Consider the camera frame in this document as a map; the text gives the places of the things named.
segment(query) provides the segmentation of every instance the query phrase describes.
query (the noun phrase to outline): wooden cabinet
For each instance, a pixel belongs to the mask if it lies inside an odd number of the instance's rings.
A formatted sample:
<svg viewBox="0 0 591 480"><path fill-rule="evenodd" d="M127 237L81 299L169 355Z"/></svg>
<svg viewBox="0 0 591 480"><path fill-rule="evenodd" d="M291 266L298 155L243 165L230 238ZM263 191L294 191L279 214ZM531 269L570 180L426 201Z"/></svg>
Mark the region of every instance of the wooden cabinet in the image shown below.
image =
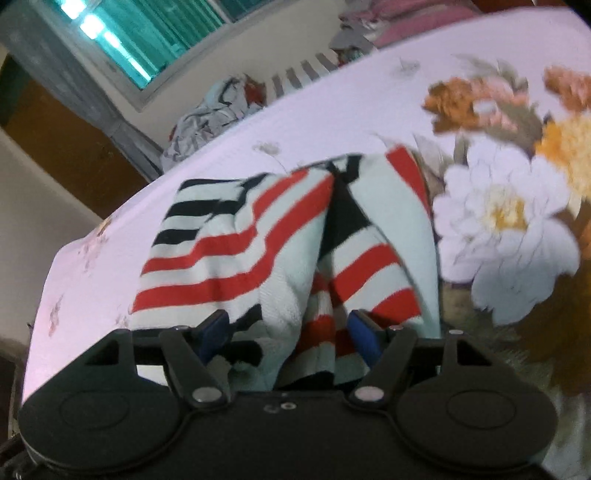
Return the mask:
<svg viewBox="0 0 591 480"><path fill-rule="evenodd" d="M103 132L29 78L3 128L51 177L102 218L147 184Z"/></svg>

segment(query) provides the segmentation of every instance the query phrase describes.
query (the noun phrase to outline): blue gripper pad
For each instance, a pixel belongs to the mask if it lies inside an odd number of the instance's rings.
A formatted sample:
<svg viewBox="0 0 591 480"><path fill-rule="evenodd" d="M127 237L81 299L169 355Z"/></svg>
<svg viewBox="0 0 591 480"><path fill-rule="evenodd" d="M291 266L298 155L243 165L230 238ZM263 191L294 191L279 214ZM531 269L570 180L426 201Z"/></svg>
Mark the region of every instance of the blue gripper pad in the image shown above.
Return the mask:
<svg viewBox="0 0 591 480"><path fill-rule="evenodd" d="M347 318L347 330L355 349L368 367L378 362L387 345L387 334L366 314L353 310Z"/></svg>

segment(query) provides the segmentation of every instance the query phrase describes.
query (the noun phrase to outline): grey cloth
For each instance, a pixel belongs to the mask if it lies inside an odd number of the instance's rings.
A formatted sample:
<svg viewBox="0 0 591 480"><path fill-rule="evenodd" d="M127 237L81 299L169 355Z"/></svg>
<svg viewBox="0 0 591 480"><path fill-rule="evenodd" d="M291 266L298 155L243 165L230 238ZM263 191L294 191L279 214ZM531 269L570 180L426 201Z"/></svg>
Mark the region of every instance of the grey cloth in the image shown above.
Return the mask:
<svg viewBox="0 0 591 480"><path fill-rule="evenodd" d="M102 130L146 180L162 175L162 149L123 118L29 0L1 12L0 43L57 100Z"/></svg>
<svg viewBox="0 0 591 480"><path fill-rule="evenodd" d="M178 120L173 139L162 154L164 171L175 167L232 125L261 110L256 103L248 105L245 85L245 75L217 82L199 105Z"/></svg>

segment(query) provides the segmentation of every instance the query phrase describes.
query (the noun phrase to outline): metal screw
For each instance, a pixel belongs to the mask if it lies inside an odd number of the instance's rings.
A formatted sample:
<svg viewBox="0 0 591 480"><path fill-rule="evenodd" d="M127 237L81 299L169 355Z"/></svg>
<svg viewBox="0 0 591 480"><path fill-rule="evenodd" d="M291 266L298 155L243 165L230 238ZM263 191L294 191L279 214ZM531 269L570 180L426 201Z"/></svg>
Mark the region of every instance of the metal screw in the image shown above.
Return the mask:
<svg viewBox="0 0 591 480"><path fill-rule="evenodd" d="M364 402L380 401L384 396L384 391L378 387L361 387L355 390L355 397Z"/></svg>
<svg viewBox="0 0 591 480"><path fill-rule="evenodd" d="M215 387L201 387L193 392L193 398L200 403L213 403L222 398L222 392Z"/></svg>

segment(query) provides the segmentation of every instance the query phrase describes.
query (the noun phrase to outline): white flower print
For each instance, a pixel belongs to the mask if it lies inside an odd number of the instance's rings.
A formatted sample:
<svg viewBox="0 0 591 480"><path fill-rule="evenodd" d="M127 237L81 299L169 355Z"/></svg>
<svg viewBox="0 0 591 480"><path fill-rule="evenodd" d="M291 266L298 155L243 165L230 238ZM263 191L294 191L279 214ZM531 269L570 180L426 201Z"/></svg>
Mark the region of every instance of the white flower print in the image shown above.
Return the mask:
<svg viewBox="0 0 591 480"><path fill-rule="evenodd" d="M574 275L579 247L554 218L570 197L564 174L544 157L531 163L512 146L478 138L468 165L445 173L445 194L433 202L441 276L472 282L472 301L497 325L515 323Z"/></svg>

